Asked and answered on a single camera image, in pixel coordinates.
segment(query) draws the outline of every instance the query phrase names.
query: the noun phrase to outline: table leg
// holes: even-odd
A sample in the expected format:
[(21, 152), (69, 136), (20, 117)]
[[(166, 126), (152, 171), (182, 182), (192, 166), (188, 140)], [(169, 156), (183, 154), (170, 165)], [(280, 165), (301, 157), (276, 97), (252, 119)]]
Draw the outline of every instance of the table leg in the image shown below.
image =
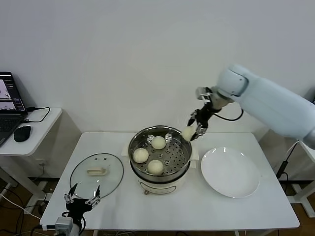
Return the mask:
[(12, 187), (16, 187), (18, 186), (17, 181), (15, 181), (14, 179), (11, 178), (10, 175), (7, 174), (7, 172), (5, 172), (2, 168), (0, 168), (0, 178), (2, 180), (4, 180), (7, 183), (10, 183)]
[(40, 199), (45, 198), (45, 193), (40, 188), (38, 188), (36, 184), (29, 180), (23, 169), (13, 160), (11, 160), (11, 157), (2, 156), (0, 158), (0, 166), (5, 172), (7, 172), (32, 194), (36, 195)]
[(247, 234), (247, 236), (266, 236), (270, 234), (274, 230), (257, 230), (257, 231), (251, 231)]
[(293, 184), (292, 187), (296, 194), (287, 197), (289, 202), (291, 204), (302, 204), (309, 218), (315, 218), (315, 211), (312, 208), (309, 200), (307, 199), (309, 195), (315, 192), (315, 181), (313, 181), (303, 189), (301, 189), (301, 187), (298, 184)]

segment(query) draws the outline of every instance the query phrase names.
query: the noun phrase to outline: white wall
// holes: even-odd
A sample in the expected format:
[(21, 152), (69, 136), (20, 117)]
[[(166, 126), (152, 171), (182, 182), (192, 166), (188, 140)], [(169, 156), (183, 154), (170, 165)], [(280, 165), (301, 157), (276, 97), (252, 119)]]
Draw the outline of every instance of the white wall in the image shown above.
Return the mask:
[[(197, 86), (242, 64), (300, 95), (314, 84), (313, 0), (0, 0), (0, 70), (84, 131), (181, 128)], [(237, 104), (222, 115), (239, 114)], [(212, 118), (209, 131), (256, 132)]]

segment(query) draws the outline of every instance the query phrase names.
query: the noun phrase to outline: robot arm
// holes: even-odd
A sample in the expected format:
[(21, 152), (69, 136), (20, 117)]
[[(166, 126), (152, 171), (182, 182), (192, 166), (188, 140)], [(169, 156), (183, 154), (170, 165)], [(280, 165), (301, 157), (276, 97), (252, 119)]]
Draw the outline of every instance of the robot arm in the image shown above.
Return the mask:
[(242, 66), (230, 66), (220, 74), (217, 86), (198, 88), (196, 95), (205, 106), (196, 110), (188, 123), (190, 126), (196, 120), (198, 125), (191, 140), (205, 133), (208, 117), (236, 101), (244, 111), (276, 133), (303, 140), (315, 149), (315, 105)]

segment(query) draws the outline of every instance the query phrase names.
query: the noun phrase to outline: white cable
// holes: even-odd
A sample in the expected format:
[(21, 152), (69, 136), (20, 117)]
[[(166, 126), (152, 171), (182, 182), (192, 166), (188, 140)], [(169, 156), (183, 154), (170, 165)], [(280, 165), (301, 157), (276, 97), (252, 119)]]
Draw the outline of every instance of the white cable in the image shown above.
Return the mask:
[(134, 231), (128, 231), (128, 232), (124, 232), (123, 233), (120, 233), (119, 234), (119, 231), (116, 233), (116, 236), (119, 236), (119, 235), (129, 235), (129, 233), (133, 233)]
[[(296, 144), (298, 144), (300, 142), (300, 140), (298, 140), (298, 141), (296, 141), (287, 151), (286, 151), (286, 153), (285, 153), (285, 160), (287, 159), (287, 156), (288, 156), (288, 154), (289, 154), (289, 152), (292, 150), (292, 148), (296, 145)], [(279, 165), (279, 163), (280, 163), (280, 161), (278, 161), (277, 162), (277, 164), (272, 168), (273, 170)]]
[[(26, 233), (29, 233), (29, 232), (31, 232), (31, 231), (22, 232), (21, 234), (23, 235), (23, 234), (26, 234)], [(34, 233), (37, 233), (37, 234), (40, 234), (40, 235), (45, 235), (45, 236), (50, 236), (50, 235), (46, 235), (46, 234), (43, 234), (43, 233), (40, 233), (40, 232), (36, 232), (36, 231), (34, 231)]]
[(287, 151), (286, 151), (286, 154), (285, 154), (285, 158), (287, 159), (287, 155), (289, 154), (289, 152), (291, 151), (291, 149), (297, 145), (298, 143), (300, 142), (300, 140), (296, 141)]
[(1, 196), (3, 196), (3, 198), (5, 198), (7, 201), (11, 202), (13, 205), (21, 208), (23, 211), (27, 212), (28, 214), (30, 214), (31, 216), (34, 216), (35, 218), (41, 220), (39, 217), (37, 217), (36, 215), (33, 215), (32, 213), (28, 212), (27, 210), (25, 210), (24, 208), (22, 208), (21, 206), (15, 204), (14, 202), (10, 201), (8, 198), (6, 198), (2, 193), (0, 193)]

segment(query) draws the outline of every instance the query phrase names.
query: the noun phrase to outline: white table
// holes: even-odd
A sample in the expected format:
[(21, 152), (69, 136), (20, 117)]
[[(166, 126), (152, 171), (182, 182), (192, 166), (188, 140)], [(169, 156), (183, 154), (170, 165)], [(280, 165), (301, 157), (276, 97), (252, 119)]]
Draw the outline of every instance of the white table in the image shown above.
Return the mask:
[(228, 146), (251, 157), (261, 174), (258, 190), (242, 199), (225, 197), (213, 190), (197, 169), (190, 169), (184, 185), (166, 195), (144, 195), (122, 148), (133, 133), (83, 133), (61, 176), (40, 223), (51, 225), (66, 211), (63, 199), (69, 178), (80, 161), (101, 152), (122, 160), (124, 177), (118, 188), (85, 213), (86, 229), (160, 231), (234, 231), (295, 228), (299, 221), (274, 175), (257, 140), (251, 133), (207, 133), (195, 142), (199, 156), (214, 147)]
[[(299, 142), (301, 147), (305, 150), (306, 154), (309, 156), (309, 158), (315, 163), (315, 150), (310, 149), (308, 146), (305, 145), (303, 142)], [(294, 191), (296, 194), (294, 196), (288, 196), (288, 199), (290, 203), (292, 204), (302, 204), (306, 214), (309, 216), (309, 218), (315, 218), (315, 211), (312, 208), (312, 205), (310, 204), (307, 197), (315, 192), (315, 181), (307, 185), (305, 188), (301, 189), (299, 184), (293, 184), (292, 185)]]
[[(41, 120), (47, 111), (47, 109), (33, 111), (29, 113), (27, 118), (29, 120)], [(42, 122), (21, 124), (19, 127), (26, 125), (31, 126), (31, 135), (29, 139), (24, 142), (17, 143), (14, 141), (14, 136), (12, 134), (9, 139), (0, 147), (1, 168), (9, 176), (13, 177), (17, 182), (33, 193), (28, 206), (35, 205), (36, 201), (43, 200), (45, 198), (45, 193), (42, 191), (42, 189), (45, 187), (47, 182), (43, 181), (39, 184), (39, 186), (37, 186), (32, 181), (30, 181), (23, 168), (14, 160), (14, 157), (32, 155), (46, 137), (51, 127), (55, 124), (61, 113), (61, 108), (51, 108), (50, 113)], [(4, 172), (0, 172), (0, 174), (1, 177), (5, 177)]]

